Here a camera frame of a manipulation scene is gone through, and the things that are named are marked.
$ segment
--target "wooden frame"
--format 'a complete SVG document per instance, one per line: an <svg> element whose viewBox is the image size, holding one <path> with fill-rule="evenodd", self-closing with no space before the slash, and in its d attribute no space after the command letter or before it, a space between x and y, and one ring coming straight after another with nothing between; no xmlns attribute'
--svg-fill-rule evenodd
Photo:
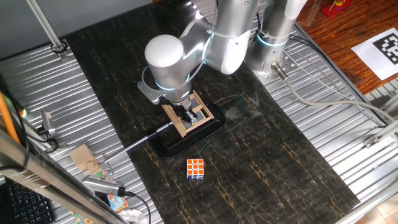
<svg viewBox="0 0 398 224"><path fill-rule="evenodd" d="M162 105L163 110L166 112L167 116L170 118L170 120L173 122L175 128L177 129L178 133L181 135L181 137L184 138L185 135L187 135L190 131L193 131L197 127L201 126L202 124L206 123L207 121L214 119L213 114L210 112L210 110L207 108L207 106L203 103L201 98L198 96L198 94L193 91L191 95L189 95L189 99L195 99L198 102L198 106L194 107L192 111L194 113L200 112L201 115L204 117L202 120L197 121L194 123L191 127L185 129L184 125L182 124L182 120L180 117L178 117L173 108L170 105Z"/></svg>

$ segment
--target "silver cylinder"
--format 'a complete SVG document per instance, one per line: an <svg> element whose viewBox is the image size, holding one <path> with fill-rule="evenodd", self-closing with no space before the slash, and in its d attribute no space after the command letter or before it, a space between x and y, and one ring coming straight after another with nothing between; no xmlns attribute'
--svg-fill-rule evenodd
<svg viewBox="0 0 398 224"><path fill-rule="evenodd" d="M245 62L256 75L273 73L274 62L283 64L283 51L297 16L307 0L277 0L264 11L261 33L249 47Z"/></svg>
<svg viewBox="0 0 398 224"><path fill-rule="evenodd" d="M242 64L259 0L219 0L216 28L206 64L231 74Z"/></svg>
<svg viewBox="0 0 398 224"><path fill-rule="evenodd" d="M171 35L160 35L153 38L145 49L145 56L165 97L176 106L190 107L188 100L191 91L190 72L201 63L202 53L211 29L204 19L189 23L178 39Z"/></svg>

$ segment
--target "metal bracket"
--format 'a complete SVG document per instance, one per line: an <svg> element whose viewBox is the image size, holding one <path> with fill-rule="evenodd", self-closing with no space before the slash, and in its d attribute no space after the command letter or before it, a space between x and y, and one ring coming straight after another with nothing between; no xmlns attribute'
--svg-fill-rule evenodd
<svg viewBox="0 0 398 224"><path fill-rule="evenodd" d="M279 65L282 67L282 70L285 73L291 73L292 71L297 69L296 64L287 56L285 51L282 54L282 60L280 61ZM271 68L269 70L271 72L265 73L263 71L262 72L253 71L253 73L258 77L258 79L261 81L263 85L273 82L276 79L280 79L280 77L275 71L271 70Z"/></svg>
<svg viewBox="0 0 398 224"><path fill-rule="evenodd" d="M143 84L142 81L139 81L137 86L138 89L155 105L159 103L159 98L165 95L165 93L159 93L151 88L148 88Z"/></svg>
<svg viewBox="0 0 398 224"><path fill-rule="evenodd" d="M394 139L397 139L396 133L398 132L398 121L395 121L385 127L383 130L379 131L375 135L373 135L371 138L363 142L363 144L367 147L370 148L371 146L375 145L376 143L379 143L383 141L384 139L387 139L389 137L393 137Z"/></svg>

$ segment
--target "rubik's cube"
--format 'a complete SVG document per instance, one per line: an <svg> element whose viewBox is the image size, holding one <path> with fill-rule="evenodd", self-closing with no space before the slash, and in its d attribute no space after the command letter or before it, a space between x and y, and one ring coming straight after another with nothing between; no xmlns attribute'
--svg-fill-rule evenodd
<svg viewBox="0 0 398 224"><path fill-rule="evenodd" d="M187 178L203 179L205 175L205 165L203 159L187 159Z"/></svg>

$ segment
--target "shiny ribbed metal panel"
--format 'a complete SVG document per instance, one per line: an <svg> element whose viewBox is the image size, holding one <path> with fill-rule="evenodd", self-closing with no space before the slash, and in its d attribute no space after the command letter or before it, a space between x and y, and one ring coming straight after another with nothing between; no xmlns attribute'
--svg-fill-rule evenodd
<svg viewBox="0 0 398 224"><path fill-rule="evenodd" d="M67 54L69 59L61 61L50 46L45 46L0 62L0 73L11 93L26 108L27 120L36 128L41 126L40 111L51 111L57 127L54 138L68 144L67 149L58 149L51 157L82 180L89 173L76 168L69 156L71 150L86 144L99 166L109 170L103 163L103 155L123 146L73 52L68 49ZM113 159L110 164L113 177L147 201L152 212L152 223L163 223L127 154ZM127 198L127 202L129 208L147 214L145 205L139 199ZM76 223L68 209L55 202L52 206L56 223Z"/></svg>
<svg viewBox="0 0 398 224"><path fill-rule="evenodd" d="M192 0L192 2L209 22L213 21L214 0ZM261 1L260 16L268 6L268 2L269 0ZM252 33L256 29L255 18ZM292 34L309 39L297 27ZM327 65L311 48L289 40L285 51L308 73L334 90L337 90L335 86L338 86L342 93L352 100L365 99L352 83L346 82L348 79L338 68L335 70L334 65ZM294 88L307 100L326 102L343 99L301 69L295 67L288 70L291 71L289 79ZM398 176L398 147L376 146L367 149L363 142L380 129L378 124L357 108L352 105L321 108L307 106L294 97L282 80L270 82L262 77L260 81L360 201L363 202L376 194Z"/></svg>
<svg viewBox="0 0 398 224"><path fill-rule="evenodd" d="M214 1L194 0L198 10L212 22ZM288 43L286 51L306 71L324 83L341 88L342 93L355 100L363 96L345 81L340 71L333 70L308 47L294 42ZM57 127L55 137L68 143L68 149L60 149L52 157L67 171L81 180L86 173L80 172L70 159L68 152L80 144L87 144L93 151L101 168L103 154L111 154L122 148L108 117L83 74L70 49L69 60L61 61L50 51L49 46L0 62L0 72L12 93L28 110L28 120L40 126L40 110L50 110ZM341 100L340 95L312 79L305 72L291 68L289 78L293 86L308 100ZM326 108L306 106L299 103L281 80L261 80L279 106L289 115L319 153L346 182L357 197L364 201L381 190L398 176L396 164L398 148L376 146L366 149L363 141L379 131L377 124L354 106L341 105ZM111 161L115 178L127 188L146 199L152 210L153 223L162 223L159 213L145 190L137 172L127 156ZM145 206L136 198L129 198L129 206L146 213ZM53 203L57 223L74 223L68 210Z"/></svg>

